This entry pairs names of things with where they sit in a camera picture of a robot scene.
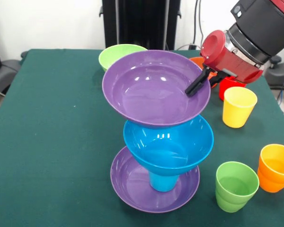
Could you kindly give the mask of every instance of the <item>purple plate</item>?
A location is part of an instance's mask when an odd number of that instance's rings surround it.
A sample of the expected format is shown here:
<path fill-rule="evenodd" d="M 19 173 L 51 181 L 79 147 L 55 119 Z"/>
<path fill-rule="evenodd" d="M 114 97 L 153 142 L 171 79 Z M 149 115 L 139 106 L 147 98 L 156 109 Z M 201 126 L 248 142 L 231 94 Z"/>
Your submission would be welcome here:
<path fill-rule="evenodd" d="M 116 61 L 105 73 L 102 89 L 109 104 L 132 122 L 166 127 L 187 122 L 206 107 L 210 84 L 191 98 L 185 89 L 201 73 L 188 58 L 168 51 L 142 51 Z"/>
<path fill-rule="evenodd" d="M 195 194 L 200 182 L 199 168 L 181 175 L 169 192 L 158 192 L 149 183 L 148 171 L 124 147 L 114 158 L 110 179 L 117 195 L 129 206 L 148 213 L 165 213 L 182 207 Z"/>

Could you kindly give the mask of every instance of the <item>orange cup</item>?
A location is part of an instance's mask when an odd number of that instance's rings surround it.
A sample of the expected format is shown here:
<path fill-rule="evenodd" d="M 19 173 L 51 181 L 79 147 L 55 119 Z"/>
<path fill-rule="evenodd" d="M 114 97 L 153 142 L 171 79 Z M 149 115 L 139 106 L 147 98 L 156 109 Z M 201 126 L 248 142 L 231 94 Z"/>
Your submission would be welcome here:
<path fill-rule="evenodd" d="M 193 61 L 194 63 L 196 63 L 201 69 L 203 69 L 203 63 L 204 63 L 204 58 L 203 57 L 194 57 L 194 58 L 190 58 L 191 61 Z M 208 79 L 210 79 L 211 77 L 215 77 L 217 74 L 214 72 L 211 72 L 208 76 Z"/>
<path fill-rule="evenodd" d="M 269 144 L 261 150 L 257 175 L 260 187 L 267 192 L 284 188 L 284 145 Z"/>

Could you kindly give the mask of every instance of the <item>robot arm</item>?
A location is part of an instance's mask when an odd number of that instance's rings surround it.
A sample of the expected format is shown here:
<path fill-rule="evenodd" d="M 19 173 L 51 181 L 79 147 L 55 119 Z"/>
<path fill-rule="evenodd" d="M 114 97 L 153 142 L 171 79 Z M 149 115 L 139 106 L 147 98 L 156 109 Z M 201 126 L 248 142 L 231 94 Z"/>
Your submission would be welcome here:
<path fill-rule="evenodd" d="M 263 65 L 284 48 L 284 0 L 239 0 L 231 13 L 236 23 L 227 31 L 213 31 L 204 40 L 202 74 L 185 90 L 193 96 L 211 71 L 211 85 L 233 76 L 248 84 L 263 73 Z"/>

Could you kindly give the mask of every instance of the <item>table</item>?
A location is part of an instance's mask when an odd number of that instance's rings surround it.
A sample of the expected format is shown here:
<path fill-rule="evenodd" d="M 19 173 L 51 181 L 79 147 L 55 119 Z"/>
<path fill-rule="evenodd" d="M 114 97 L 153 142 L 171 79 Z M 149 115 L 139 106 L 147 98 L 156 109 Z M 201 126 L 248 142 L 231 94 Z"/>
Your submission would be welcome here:
<path fill-rule="evenodd" d="M 214 196 L 221 163 L 240 161 L 256 170 L 263 146 L 284 144 L 284 116 L 264 78 L 248 85 L 258 104 L 241 129 L 223 124 L 213 90 L 202 116 L 215 143 L 199 166 L 196 195 L 171 213 L 148 214 L 123 203 L 111 186 L 125 120 L 102 94 L 99 53 L 29 51 L 0 109 L 0 227 L 284 227 L 284 190 L 259 189 L 234 214 L 219 209 Z"/>

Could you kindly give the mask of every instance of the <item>yellow cup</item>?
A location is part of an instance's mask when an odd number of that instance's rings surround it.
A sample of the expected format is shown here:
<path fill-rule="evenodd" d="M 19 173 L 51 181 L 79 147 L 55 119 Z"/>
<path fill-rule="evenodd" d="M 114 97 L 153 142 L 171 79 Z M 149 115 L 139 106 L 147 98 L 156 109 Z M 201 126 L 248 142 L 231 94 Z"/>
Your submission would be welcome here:
<path fill-rule="evenodd" d="M 223 122 L 231 128 L 242 127 L 257 103 L 257 96 L 245 87 L 231 87 L 224 93 Z"/>

